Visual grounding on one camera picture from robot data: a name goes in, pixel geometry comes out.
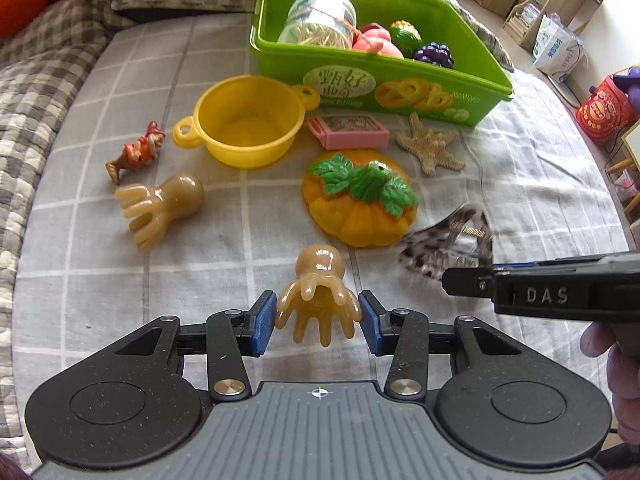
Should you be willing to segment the person's right hand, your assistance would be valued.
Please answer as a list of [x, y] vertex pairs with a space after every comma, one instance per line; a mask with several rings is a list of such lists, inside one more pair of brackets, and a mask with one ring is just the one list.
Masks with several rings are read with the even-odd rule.
[[620, 351], [612, 328], [602, 323], [591, 323], [580, 337], [580, 350], [585, 356], [596, 358], [608, 352], [606, 377], [612, 392], [614, 413], [620, 438], [638, 445], [639, 418], [639, 362], [626, 358]]

